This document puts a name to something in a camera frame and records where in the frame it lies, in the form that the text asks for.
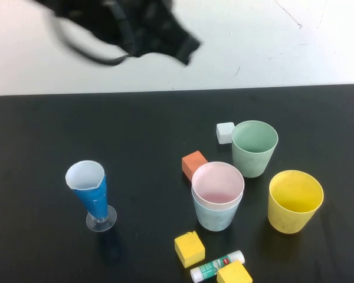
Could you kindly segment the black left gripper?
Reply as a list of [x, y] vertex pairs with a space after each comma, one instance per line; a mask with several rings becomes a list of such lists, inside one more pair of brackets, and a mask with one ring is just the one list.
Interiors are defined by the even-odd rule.
[[201, 42], [184, 29], [171, 12], [163, 14], [160, 35], [166, 45], [167, 54], [183, 65], [189, 65], [193, 53]]

